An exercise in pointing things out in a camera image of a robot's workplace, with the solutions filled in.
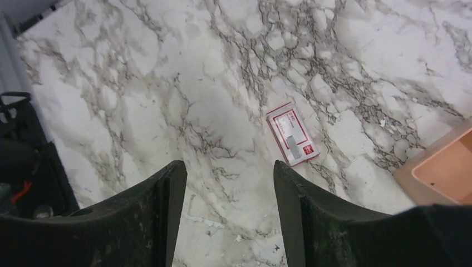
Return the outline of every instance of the marble floor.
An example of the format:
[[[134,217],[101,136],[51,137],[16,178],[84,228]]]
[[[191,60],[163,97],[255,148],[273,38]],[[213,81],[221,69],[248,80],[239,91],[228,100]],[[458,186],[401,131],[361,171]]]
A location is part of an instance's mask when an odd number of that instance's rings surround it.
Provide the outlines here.
[[[174,266],[287,266],[267,111],[298,106],[309,181],[408,209],[391,173],[472,115],[471,33],[463,1],[73,0],[18,46],[81,207],[183,159]]]

